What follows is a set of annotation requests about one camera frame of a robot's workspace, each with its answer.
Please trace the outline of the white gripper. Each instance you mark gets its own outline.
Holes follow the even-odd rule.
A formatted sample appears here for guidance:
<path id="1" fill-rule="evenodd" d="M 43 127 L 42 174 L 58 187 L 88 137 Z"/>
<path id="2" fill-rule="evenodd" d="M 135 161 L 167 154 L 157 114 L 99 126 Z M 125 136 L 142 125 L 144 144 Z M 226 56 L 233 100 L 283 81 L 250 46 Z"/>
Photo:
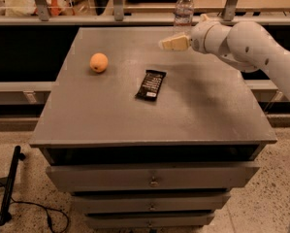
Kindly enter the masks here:
<path id="1" fill-rule="evenodd" d="M 231 27 L 209 20 L 206 14 L 200 14 L 200 21 L 192 28 L 190 38 L 184 33 L 179 33 L 161 40 L 158 46 L 162 50 L 185 51 L 191 45 L 194 51 L 200 53 L 229 53 L 227 36 Z"/>

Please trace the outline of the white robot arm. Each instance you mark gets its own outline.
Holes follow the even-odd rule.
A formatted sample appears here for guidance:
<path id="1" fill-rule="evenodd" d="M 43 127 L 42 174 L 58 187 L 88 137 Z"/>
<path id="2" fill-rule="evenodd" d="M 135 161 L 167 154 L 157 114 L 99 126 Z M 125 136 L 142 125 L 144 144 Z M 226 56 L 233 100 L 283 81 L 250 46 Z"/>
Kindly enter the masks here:
<path id="1" fill-rule="evenodd" d="M 262 70 L 290 99 L 290 51 L 260 24 L 225 26 L 202 15 L 190 46 L 211 53 L 239 70 Z M 276 130 L 279 141 L 258 157 L 263 167 L 244 189 L 235 189 L 212 225 L 191 233 L 290 233 L 290 129 Z"/>

